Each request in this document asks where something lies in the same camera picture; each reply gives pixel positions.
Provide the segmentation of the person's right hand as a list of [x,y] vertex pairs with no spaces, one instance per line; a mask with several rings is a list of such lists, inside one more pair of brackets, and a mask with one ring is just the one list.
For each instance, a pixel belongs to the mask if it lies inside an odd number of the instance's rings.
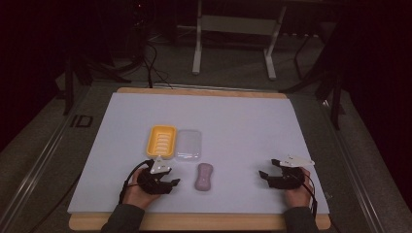
[[310,172],[301,168],[305,181],[297,189],[288,189],[285,191],[286,203],[289,208],[310,207],[314,187],[311,184]]

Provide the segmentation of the metal floor rail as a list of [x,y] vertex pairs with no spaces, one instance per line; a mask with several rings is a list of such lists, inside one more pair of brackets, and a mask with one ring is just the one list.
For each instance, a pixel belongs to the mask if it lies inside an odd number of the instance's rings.
[[51,100],[0,152],[0,233],[8,231],[24,207],[88,91],[87,85],[75,91],[67,115],[62,100]]

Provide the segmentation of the person's left hand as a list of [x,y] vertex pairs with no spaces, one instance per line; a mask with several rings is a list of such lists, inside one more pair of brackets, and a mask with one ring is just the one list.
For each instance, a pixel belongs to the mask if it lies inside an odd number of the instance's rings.
[[125,193],[122,198],[122,203],[138,207],[142,210],[147,210],[153,201],[160,197],[159,194],[149,194],[145,192],[137,183],[136,179],[133,179],[131,183],[126,185]]

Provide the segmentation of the black tripod stand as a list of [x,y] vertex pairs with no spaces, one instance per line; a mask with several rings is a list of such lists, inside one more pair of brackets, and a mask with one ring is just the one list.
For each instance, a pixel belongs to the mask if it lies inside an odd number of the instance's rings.
[[280,90],[280,93],[295,93],[313,83],[318,83],[315,97],[325,102],[331,96],[330,121],[336,130],[340,129],[338,120],[343,84],[341,67],[344,58],[344,53],[339,46],[340,39],[334,31],[304,79],[298,84]]

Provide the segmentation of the yellow soap dish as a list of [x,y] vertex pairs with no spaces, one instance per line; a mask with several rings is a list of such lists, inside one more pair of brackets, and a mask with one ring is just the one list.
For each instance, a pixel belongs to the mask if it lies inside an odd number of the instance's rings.
[[170,159],[174,155],[177,129],[172,125],[155,125],[152,127],[147,143],[149,157],[161,156]]

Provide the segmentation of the clear plastic container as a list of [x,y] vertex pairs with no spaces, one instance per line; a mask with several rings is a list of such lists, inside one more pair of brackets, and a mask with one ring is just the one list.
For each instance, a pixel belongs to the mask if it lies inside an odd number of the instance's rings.
[[178,132],[175,157],[180,161],[197,161],[201,157],[202,135],[197,130]]

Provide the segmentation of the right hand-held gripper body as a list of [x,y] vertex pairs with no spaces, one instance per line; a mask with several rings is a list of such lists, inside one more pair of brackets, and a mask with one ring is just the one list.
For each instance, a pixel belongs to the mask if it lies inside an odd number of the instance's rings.
[[280,160],[282,167],[281,177],[269,177],[268,185],[277,189],[296,189],[303,185],[305,178],[301,171],[302,167],[314,165],[312,159],[289,155]]

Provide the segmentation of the white metal stand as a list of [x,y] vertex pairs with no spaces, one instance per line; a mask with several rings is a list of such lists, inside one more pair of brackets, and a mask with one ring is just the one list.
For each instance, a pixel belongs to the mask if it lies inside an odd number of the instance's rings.
[[276,80],[277,75],[272,59],[277,39],[280,35],[281,26],[287,11],[287,6],[282,5],[275,19],[260,19],[247,17],[223,17],[204,15],[202,12],[203,0],[197,0],[196,13],[196,41],[191,72],[194,75],[200,74],[202,58],[202,32],[226,32],[269,36],[271,41],[267,48],[263,50],[263,57],[267,76],[269,80]]

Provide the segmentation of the purple soap bar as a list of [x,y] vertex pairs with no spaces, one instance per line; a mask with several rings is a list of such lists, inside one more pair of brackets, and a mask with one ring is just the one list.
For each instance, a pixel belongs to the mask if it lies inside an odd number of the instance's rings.
[[199,191],[208,191],[211,189],[211,176],[214,167],[209,163],[200,163],[197,166],[197,177],[194,187]]

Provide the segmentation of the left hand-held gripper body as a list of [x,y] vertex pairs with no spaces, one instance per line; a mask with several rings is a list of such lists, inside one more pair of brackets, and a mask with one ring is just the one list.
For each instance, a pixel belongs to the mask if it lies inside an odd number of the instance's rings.
[[171,170],[167,162],[161,156],[147,161],[148,167],[139,175],[137,183],[149,194],[169,194],[173,186],[169,182],[163,182],[159,173]]

